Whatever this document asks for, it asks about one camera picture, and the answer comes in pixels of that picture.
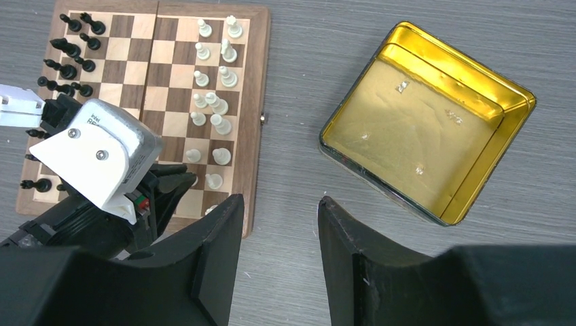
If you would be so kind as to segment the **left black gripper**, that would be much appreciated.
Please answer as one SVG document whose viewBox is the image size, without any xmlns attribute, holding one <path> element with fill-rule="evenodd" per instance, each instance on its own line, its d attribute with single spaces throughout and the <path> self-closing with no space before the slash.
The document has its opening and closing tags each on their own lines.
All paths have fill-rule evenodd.
<svg viewBox="0 0 576 326">
<path fill-rule="evenodd" d="M 198 181 L 184 164 L 153 164 L 128 202 L 136 210 L 135 224 L 105 212 L 68 182 L 68 196 L 1 241 L 1 248 L 79 246 L 107 259 L 122 251 L 149 247 L 167 229 L 180 200 Z"/>
</svg>

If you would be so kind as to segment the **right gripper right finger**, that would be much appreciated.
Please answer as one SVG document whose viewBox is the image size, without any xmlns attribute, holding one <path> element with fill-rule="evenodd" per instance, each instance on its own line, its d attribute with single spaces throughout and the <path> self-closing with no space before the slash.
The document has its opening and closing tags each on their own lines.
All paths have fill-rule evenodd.
<svg viewBox="0 0 576 326">
<path fill-rule="evenodd" d="M 317 221 L 332 325 L 575 324 L 572 244 L 467 244 L 431 257 L 329 196 Z"/>
</svg>

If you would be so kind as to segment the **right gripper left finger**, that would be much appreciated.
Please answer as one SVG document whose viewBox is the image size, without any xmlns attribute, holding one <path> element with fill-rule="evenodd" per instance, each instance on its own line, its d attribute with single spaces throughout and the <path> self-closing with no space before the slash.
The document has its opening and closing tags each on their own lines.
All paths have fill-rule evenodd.
<svg viewBox="0 0 576 326">
<path fill-rule="evenodd" d="M 79 247 L 1 250 L 2 325 L 227 325 L 245 210 L 206 217 L 124 260 Z"/>
</svg>

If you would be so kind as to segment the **white piece aside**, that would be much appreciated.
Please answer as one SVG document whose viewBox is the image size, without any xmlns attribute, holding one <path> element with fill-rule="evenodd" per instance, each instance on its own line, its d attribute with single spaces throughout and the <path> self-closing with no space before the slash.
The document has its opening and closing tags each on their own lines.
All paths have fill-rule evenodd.
<svg viewBox="0 0 576 326">
<path fill-rule="evenodd" d="M 207 208 L 204 212 L 204 216 L 207 216 L 211 211 L 213 211 L 217 207 L 218 207 L 218 205 L 213 205 L 213 206 L 210 206 L 209 208 Z"/>
</svg>

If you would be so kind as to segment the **white chess pawn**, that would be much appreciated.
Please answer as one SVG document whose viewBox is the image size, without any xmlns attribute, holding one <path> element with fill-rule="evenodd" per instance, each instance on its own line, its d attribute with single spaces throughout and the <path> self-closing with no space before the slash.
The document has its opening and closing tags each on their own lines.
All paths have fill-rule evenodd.
<svg viewBox="0 0 576 326">
<path fill-rule="evenodd" d="M 204 19 L 199 18 L 197 20 L 198 34 L 203 38 L 208 38 L 212 35 L 213 29 L 210 24 L 208 24 Z"/>
<path fill-rule="evenodd" d="M 206 124 L 206 115 L 203 114 L 202 112 L 198 112 L 198 111 L 193 111 L 190 113 L 190 117 L 192 119 L 192 123 L 195 126 L 203 126 Z"/>
<path fill-rule="evenodd" d="M 198 149 L 189 149 L 185 152 L 185 157 L 191 163 L 198 163 L 202 159 L 202 153 Z"/>
<path fill-rule="evenodd" d="M 194 71 L 194 82 L 198 87 L 206 87 L 210 83 L 210 77 L 202 71 Z"/>
<path fill-rule="evenodd" d="M 203 43 L 197 42 L 195 49 L 198 60 L 208 60 L 211 57 L 211 51 Z"/>
<path fill-rule="evenodd" d="M 204 109 L 205 107 L 208 106 L 208 103 L 205 99 L 205 95 L 202 95 L 199 93 L 193 93 L 192 99 L 193 99 L 195 106 L 199 109 Z"/>
</svg>

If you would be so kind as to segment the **gold tin tray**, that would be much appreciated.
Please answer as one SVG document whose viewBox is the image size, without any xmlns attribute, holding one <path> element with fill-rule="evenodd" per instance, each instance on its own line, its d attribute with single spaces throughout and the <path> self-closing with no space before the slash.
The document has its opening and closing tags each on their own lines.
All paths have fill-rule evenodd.
<svg viewBox="0 0 576 326">
<path fill-rule="evenodd" d="M 404 20 L 325 122 L 319 149 L 411 214 L 454 226 L 536 104 L 529 89 Z"/>
</svg>

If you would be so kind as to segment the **wooden chess board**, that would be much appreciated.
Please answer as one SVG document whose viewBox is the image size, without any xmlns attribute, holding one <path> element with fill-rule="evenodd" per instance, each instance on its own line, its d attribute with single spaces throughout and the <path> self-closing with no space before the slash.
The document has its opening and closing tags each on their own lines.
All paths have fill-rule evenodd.
<svg viewBox="0 0 576 326">
<path fill-rule="evenodd" d="M 95 35 L 80 19 L 88 12 L 94 20 L 105 23 L 103 35 Z M 66 14 L 78 19 L 83 27 L 72 32 L 59 19 Z M 228 35 L 225 19 L 233 15 L 244 33 L 238 39 Z M 212 26 L 208 38 L 198 34 L 197 20 L 204 19 Z M 262 5 L 225 3 L 177 3 L 170 1 L 57 1 L 54 6 L 50 39 L 66 38 L 82 50 L 81 57 L 93 60 L 96 68 L 87 72 L 64 52 L 48 45 L 44 59 L 70 64 L 77 69 L 77 77 L 63 79 L 59 72 L 43 63 L 41 76 L 59 84 L 78 82 L 91 85 L 93 95 L 86 98 L 75 91 L 80 103 L 97 98 L 131 113 L 160 135 L 164 148 L 157 161 L 161 164 L 183 163 L 198 176 L 198 181 L 180 201 L 168 230 L 176 232 L 204 217 L 207 208 L 221 203 L 231 194 L 245 198 L 243 236 L 253 229 L 255 189 L 264 115 L 264 92 L 271 13 Z M 101 41 L 99 50 L 90 50 L 79 37 L 86 33 Z M 221 58 L 222 39 L 229 39 L 238 53 L 236 62 Z M 208 60 L 196 58 L 195 44 L 203 43 L 210 51 Z M 221 84 L 219 67 L 227 66 L 238 76 L 233 88 Z M 194 71 L 210 77 L 206 87 L 194 82 Z M 223 115 L 232 123 L 228 135 L 217 134 L 210 122 L 213 112 L 209 106 L 199 109 L 192 95 L 214 92 L 228 102 Z M 190 113 L 202 112 L 206 124 L 195 126 Z M 227 148 L 232 154 L 226 166 L 213 160 L 212 151 Z M 198 149 L 202 159 L 191 163 L 185 157 L 189 149 Z M 217 173 L 223 185 L 210 189 L 205 175 Z"/>
</svg>

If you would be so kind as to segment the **white chess piece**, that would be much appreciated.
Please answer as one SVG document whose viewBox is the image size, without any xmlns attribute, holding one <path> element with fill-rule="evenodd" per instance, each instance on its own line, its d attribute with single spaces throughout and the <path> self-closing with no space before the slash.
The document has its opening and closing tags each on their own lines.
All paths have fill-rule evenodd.
<svg viewBox="0 0 576 326">
<path fill-rule="evenodd" d="M 235 16 L 233 15 L 228 16 L 225 19 L 225 23 L 227 26 L 229 37 L 231 37 L 232 39 L 238 39 L 242 37 L 244 30 L 242 25 L 239 23 L 238 19 Z"/>
<path fill-rule="evenodd" d="M 229 39 L 222 39 L 220 54 L 221 58 L 228 63 L 236 62 L 238 58 L 238 53 L 236 49 L 232 46 Z"/>
<path fill-rule="evenodd" d="M 238 76 L 235 72 L 229 70 L 227 66 L 219 67 L 219 74 L 221 78 L 221 84 L 226 88 L 233 88 L 238 83 Z"/>
</svg>

